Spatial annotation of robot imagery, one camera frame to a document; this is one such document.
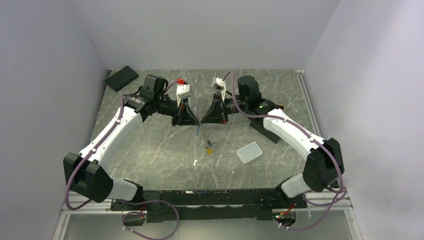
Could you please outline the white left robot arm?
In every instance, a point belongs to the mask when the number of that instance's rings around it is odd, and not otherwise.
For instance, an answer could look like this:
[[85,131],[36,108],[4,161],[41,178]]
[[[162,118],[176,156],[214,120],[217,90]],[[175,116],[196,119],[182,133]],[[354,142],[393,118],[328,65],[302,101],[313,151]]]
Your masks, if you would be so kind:
[[116,114],[88,146],[65,156],[66,191],[96,203],[117,199],[131,210],[139,209],[144,203],[143,187],[133,181],[113,179],[108,166],[127,137],[154,114],[170,116],[172,126],[198,126],[200,122],[188,103],[190,96],[190,85],[181,78],[169,83],[161,76],[147,75],[135,93],[120,98]]

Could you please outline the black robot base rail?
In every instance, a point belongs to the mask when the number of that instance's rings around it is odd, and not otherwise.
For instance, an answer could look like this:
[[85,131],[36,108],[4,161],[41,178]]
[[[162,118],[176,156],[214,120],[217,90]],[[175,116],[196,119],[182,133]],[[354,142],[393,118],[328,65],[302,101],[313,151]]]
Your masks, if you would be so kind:
[[301,195],[289,198],[274,188],[145,190],[142,204],[131,206],[119,200],[111,203],[112,211],[146,211],[147,223],[181,221],[256,219],[269,221],[278,211],[305,209]]

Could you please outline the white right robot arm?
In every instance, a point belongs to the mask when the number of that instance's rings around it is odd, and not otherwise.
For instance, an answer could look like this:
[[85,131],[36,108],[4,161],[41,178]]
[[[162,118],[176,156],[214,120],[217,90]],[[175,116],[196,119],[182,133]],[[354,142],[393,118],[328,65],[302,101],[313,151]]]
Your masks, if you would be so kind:
[[238,93],[230,98],[226,79],[214,77],[212,88],[217,90],[213,102],[202,117],[202,124],[226,124],[230,114],[242,114],[250,125],[268,139],[277,143],[283,140],[304,159],[303,172],[284,180],[276,190],[276,203],[289,207],[295,197],[309,191],[322,192],[333,182],[343,186],[344,163],[340,144],[334,138],[324,139],[292,120],[283,107],[262,97],[259,84],[251,75],[236,81]]

